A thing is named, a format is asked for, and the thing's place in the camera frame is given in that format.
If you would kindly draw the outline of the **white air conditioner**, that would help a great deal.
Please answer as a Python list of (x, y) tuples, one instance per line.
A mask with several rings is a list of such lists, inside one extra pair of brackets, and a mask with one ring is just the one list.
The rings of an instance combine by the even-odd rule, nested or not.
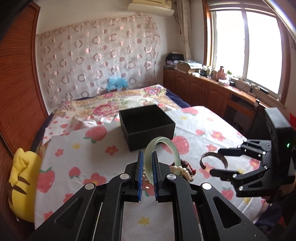
[(172, 7), (172, 2), (168, 0), (130, 1), (127, 10), (130, 12), (137, 12), (137, 13), (151, 14), (151, 15), (158, 15), (158, 16), (172, 16), (175, 12)]

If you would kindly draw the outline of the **window with wooden frame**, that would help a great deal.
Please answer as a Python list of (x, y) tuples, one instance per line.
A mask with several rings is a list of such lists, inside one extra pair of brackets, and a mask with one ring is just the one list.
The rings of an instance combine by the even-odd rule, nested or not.
[(225, 67), (285, 104), (292, 56), (288, 18), (274, 1), (203, 1), (206, 44)]

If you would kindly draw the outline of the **pale green jade bangle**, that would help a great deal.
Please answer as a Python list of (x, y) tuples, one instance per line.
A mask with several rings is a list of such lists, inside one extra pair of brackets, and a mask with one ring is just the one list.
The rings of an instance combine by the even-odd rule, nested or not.
[(170, 165), (175, 163), (175, 166), (181, 165), (180, 153), (177, 149), (177, 144), (174, 142), (176, 137), (172, 140), (165, 137), (157, 137), (151, 140), (147, 145), (144, 152), (144, 171), (147, 180), (153, 184), (153, 174), (152, 174), (152, 153), (156, 152), (158, 160), (161, 163)]

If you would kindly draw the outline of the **brown wooden cabinet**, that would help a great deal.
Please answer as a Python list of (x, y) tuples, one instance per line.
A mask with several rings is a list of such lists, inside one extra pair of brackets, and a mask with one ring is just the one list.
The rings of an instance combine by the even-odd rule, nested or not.
[(268, 134), (266, 105), (236, 87), (166, 68), (163, 86), (191, 106), (210, 109), (248, 138), (265, 138)]

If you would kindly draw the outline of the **blue plush item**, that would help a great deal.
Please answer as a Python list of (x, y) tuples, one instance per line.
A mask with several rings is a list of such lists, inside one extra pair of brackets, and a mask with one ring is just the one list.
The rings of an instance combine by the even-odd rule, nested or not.
[(127, 81), (125, 78), (109, 78), (107, 83), (107, 91), (111, 92), (119, 89), (127, 89)]

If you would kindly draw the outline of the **yellow striped plush toy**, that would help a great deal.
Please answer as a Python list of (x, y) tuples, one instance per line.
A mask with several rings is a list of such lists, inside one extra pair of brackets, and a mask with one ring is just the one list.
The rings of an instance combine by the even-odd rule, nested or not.
[(34, 222), (35, 198), (41, 157), (22, 148), (16, 150), (7, 183), (8, 202), (12, 212), (20, 219)]

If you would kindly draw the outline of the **pink bottle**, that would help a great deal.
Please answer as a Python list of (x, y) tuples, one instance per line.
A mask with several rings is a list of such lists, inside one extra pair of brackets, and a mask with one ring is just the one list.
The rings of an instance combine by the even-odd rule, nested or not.
[(224, 72), (224, 67), (220, 66), (220, 69), (217, 72), (216, 79), (217, 80), (225, 80), (225, 78), (226, 78), (226, 74)]

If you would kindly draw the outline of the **pink circle pattern curtain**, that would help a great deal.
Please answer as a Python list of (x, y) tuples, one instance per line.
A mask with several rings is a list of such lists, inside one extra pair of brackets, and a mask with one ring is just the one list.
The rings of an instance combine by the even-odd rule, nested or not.
[(124, 79), (129, 89), (154, 81), (160, 45), (157, 25), (142, 14), (85, 21), (43, 32), (36, 51), (48, 105), (93, 97)]

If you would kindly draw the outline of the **black open jewelry box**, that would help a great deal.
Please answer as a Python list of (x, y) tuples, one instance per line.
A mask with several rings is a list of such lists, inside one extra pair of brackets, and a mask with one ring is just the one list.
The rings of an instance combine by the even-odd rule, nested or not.
[(146, 148), (156, 137), (174, 137), (175, 122), (155, 104), (121, 110), (119, 118), (130, 151)]

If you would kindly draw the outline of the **patterned window drape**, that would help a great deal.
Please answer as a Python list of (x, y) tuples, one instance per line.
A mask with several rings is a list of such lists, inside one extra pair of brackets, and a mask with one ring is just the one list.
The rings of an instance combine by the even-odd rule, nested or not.
[(190, 33), (191, 33), (191, 21), (190, 21), (190, 4), (189, 0), (177, 0), (177, 10), (179, 18), (179, 26), (184, 44), (184, 58), (186, 61), (191, 59), (190, 48)]

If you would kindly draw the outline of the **floral quilt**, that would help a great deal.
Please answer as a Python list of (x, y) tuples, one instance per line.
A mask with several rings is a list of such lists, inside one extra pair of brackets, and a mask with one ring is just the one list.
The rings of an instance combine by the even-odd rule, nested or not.
[(180, 109), (181, 107), (171, 100), (167, 93), (168, 90), (157, 84), (141, 89), (110, 92), (85, 100), (73, 100), (57, 108), (52, 120), (112, 118), (121, 110), (153, 104), (164, 111)]

